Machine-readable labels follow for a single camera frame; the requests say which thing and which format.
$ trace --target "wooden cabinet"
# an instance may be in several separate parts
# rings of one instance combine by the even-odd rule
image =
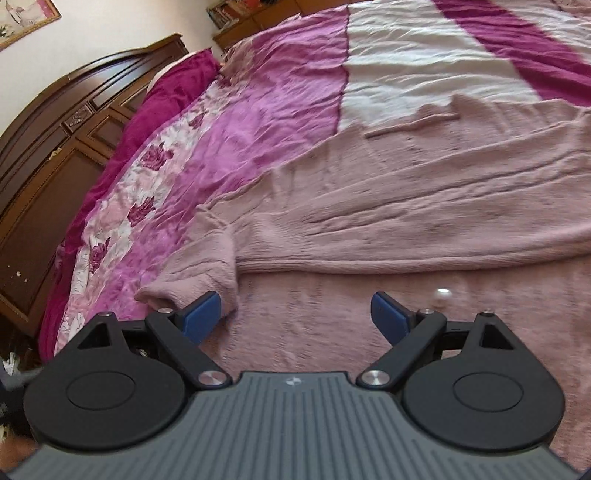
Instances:
[[[270,5],[262,11],[255,13],[252,17],[255,22],[261,26],[262,30],[272,28],[286,18],[301,13],[295,0],[281,0],[274,5]]]
[[[250,37],[260,31],[260,27],[252,18],[246,18],[217,35],[215,41],[222,50],[226,50],[243,38]]]
[[[311,15],[327,8],[339,7],[350,3],[348,0],[297,0],[302,15]]]
[[[248,18],[222,30],[213,39],[222,50],[267,28],[272,28],[293,15],[309,15],[327,8],[348,4],[350,0],[279,0],[262,6]]]

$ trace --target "gray ribbed plate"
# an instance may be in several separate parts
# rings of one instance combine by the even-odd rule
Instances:
[[[508,456],[462,453],[427,437],[392,397],[343,373],[244,373],[196,395],[179,421],[121,452],[44,446],[14,480],[572,480],[538,447]]]

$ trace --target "bedsheet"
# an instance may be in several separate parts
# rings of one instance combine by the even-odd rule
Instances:
[[[319,12],[244,40],[223,76],[137,149],[87,215],[46,358],[98,311],[146,314],[133,296],[182,246],[197,205],[355,121],[445,105],[454,92],[591,105],[590,33],[584,8],[551,0],[398,0]]]
[[[131,166],[138,150],[145,149],[151,142],[154,131],[166,122],[175,119],[213,82],[219,71],[219,62],[210,49],[185,57],[182,65],[176,65],[158,82],[156,89],[150,89],[137,114],[127,123],[121,141],[113,157],[97,183],[86,195],[80,210],[68,227],[66,236],[56,255],[54,288],[49,295],[45,315],[39,334],[41,359],[53,356],[56,335],[70,294],[76,255],[83,245],[82,233],[89,216],[118,185],[123,174]]]

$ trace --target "wooden furniture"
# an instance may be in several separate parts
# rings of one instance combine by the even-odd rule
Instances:
[[[243,38],[274,27],[293,15],[310,15],[320,10],[354,2],[355,0],[279,0],[272,5],[263,5],[249,17],[222,30],[213,39],[225,51]]]
[[[0,137],[0,353],[34,336],[56,248],[180,35],[96,60],[41,92]]]

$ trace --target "white and magenta striped blanket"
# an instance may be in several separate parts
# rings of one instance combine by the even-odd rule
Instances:
[[[86,216],[70,298],[45,359],[179,248],[195,207],[353,121],[477,98],[591,106],[591,9],[566,0],[373,1],[295,18],[238,44],[223,76],[161,125]]]

